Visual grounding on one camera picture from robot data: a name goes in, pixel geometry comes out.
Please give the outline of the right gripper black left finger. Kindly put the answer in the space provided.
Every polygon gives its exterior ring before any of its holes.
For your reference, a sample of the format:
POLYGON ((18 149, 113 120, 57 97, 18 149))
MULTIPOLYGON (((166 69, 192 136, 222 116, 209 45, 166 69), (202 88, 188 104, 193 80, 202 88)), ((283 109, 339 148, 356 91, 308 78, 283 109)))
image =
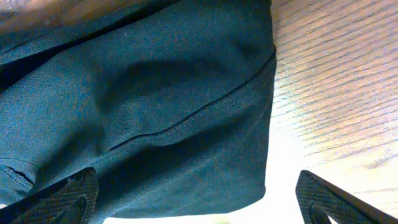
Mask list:
POLYGON ((87 167, 2 208, 1 223, 88 224, 98 192, 96 171, 87 167))

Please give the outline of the black leggings red grey waistband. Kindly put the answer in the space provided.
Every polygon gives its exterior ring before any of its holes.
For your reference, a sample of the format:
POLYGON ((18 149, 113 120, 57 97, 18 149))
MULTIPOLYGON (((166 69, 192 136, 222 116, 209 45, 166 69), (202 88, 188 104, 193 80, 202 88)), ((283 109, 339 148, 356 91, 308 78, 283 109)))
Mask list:
POLYGON ((1 203, 86 167, 92 223, 229 213, 263 198, 270 0, 154 1, 1 33, 1 203))

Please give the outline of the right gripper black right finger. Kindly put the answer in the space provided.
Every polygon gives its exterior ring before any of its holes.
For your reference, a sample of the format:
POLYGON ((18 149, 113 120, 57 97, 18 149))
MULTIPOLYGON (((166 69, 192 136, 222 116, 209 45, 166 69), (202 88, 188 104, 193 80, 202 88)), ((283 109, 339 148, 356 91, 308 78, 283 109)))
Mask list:
POLYGON ((354 197, 308 170, 295 188, 305 224, 397 224, 397 219, 354 197))

